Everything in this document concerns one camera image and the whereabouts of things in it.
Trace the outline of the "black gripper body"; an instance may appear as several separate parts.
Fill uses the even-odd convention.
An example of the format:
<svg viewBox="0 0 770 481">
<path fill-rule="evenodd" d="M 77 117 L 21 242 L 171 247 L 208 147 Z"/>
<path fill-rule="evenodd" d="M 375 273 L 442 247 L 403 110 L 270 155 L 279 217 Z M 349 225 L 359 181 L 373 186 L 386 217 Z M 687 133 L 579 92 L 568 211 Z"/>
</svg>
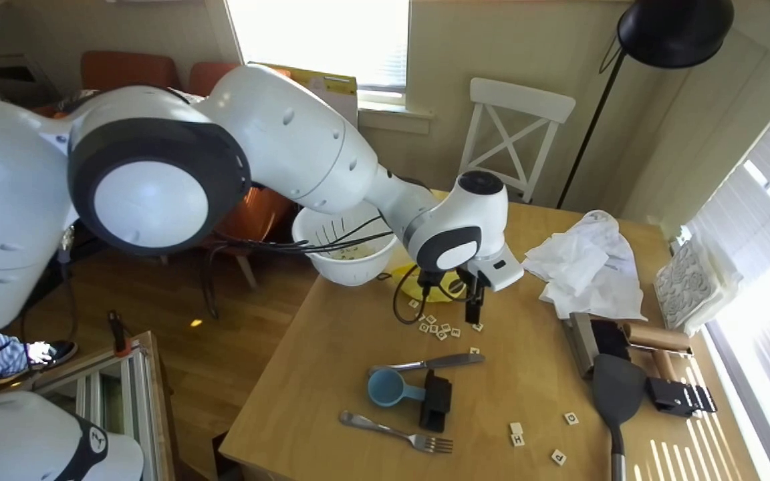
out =
<svg viewBox="0 0 770 481">
<path fill-rule="evenodd" d="M 465 324 L 478 325 L 488 281 L 469 269 L 460 269 L 460 281 L 465 284 Z"/>
</svg>

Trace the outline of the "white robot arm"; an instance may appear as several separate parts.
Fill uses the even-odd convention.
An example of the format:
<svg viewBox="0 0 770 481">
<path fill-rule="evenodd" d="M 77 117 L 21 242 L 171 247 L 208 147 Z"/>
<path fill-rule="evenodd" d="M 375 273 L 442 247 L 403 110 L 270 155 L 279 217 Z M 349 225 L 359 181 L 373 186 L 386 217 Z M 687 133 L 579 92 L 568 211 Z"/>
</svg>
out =
<svg viewBox="0 0 770 481">
<path fill-rule="evenodd" d="M 500 290 L 521 277 L 508 194 L 465 171 L 435 198 L 389 171 L 367 138 L 286 75 L 242 64 L 208 95 L 123 84 L 65 117 L 0 102 L 0 328 L 65 230 L 132 253 L 190 247 L 262 185 L 323 214 L 369 202 L 422 269 L 469 269 Z M 143 445 L 24 389 L 0 393 L 0 481 L 140 481 Z"/>
</svg>

